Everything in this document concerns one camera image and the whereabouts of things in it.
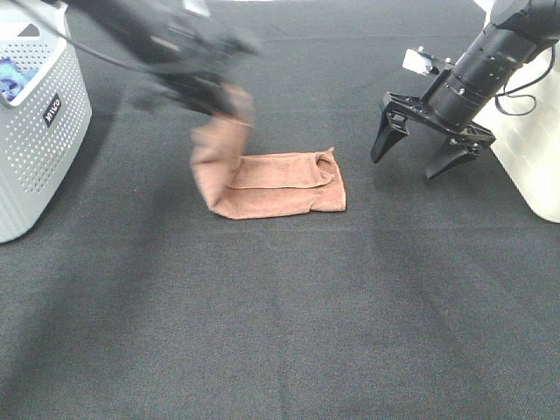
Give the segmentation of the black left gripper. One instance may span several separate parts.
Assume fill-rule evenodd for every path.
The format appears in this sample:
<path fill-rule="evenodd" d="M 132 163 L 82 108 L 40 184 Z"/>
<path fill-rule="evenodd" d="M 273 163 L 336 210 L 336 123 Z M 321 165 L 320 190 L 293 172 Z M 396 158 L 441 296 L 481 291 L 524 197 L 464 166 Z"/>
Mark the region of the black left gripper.
<path fill-rule="evenodd" d="M 233 114 L 225 88 L 230 67 L 261 53 L 255 35 L 191 13 L 134 12 L 137 57 L 189 108 L 205 114 Z"/>

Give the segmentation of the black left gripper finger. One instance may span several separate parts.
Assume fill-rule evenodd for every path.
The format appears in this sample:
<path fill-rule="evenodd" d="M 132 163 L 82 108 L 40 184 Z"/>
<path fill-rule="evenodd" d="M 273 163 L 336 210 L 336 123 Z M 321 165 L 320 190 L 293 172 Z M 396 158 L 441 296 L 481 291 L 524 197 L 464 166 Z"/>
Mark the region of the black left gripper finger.
<path fill-rule="evenodd" d="M 383 113 L 378 133 L 370 152 L 370 157 L 375 164 L 378 163 L 395 144 L 409 134 L 406 122 L 407 117 L 398 112 Z"/>
<path fill-rule="evenodd" d="M 450 137 L 434 155 L 425 168 L 427 179 L 434 179 L 451 168 L 475 160 L 480 154 L 477 143 Z"/>

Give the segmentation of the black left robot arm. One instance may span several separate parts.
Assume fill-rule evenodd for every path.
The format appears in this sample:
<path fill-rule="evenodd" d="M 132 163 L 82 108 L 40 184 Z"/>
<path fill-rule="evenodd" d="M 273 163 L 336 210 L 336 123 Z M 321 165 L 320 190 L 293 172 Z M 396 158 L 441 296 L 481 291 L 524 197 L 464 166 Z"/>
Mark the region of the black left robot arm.
<path fill-rule="evenodd" d="M 259 53 L 252 36 L 222 27 L 207 11 L 188 9 L 183 1 L 75 1 L 73 6 L 143 62 L 186 108 L 208 115 L 241 116 L 226 90 L 226 72 L 235 59 Z M 373 162 L 407 136 L 407 119 L 447 135 L 426 169 L 429 179 L 474 160 L 494 140 L 474 122 L 448 129 L 420 99 L 394 95 L 382 113 L 371 150 Z"/>

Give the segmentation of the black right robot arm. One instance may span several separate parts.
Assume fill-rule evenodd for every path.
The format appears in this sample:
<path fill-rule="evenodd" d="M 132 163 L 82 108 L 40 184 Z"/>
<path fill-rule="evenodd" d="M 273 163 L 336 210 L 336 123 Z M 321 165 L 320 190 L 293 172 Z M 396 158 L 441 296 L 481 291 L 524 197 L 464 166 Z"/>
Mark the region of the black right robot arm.
<path fill-rule="evenodd" d="M 387 93 L 372 156 L 408 135 L 411 119 L 459 140 L 473 118 L 524 64 L 559 41 L 558 1 L 496 1 L 490 20 L 455 65 L 443 64 L 420 97 Z"/>

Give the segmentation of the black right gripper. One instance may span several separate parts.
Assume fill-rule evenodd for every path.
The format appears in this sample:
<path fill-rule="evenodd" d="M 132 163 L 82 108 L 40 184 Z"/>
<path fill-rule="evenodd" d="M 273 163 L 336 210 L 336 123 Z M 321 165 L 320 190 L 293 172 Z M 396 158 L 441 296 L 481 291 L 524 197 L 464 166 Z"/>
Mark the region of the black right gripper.
<path fill-rule="evenodd" d="M 496 139 L 491 130 L 476 122 L 469 122 L 463 129 L 449 128 L 419 97 L 387 92 L 382 97 L 381 104 L 381 116 L 384 112 L 398 112 L 405 115 L 407 121 L 412 120 L 424 124 L 449 138 L 454 137 L 458 140 L 476 143 L 483 148 L 489 147 Z"/>

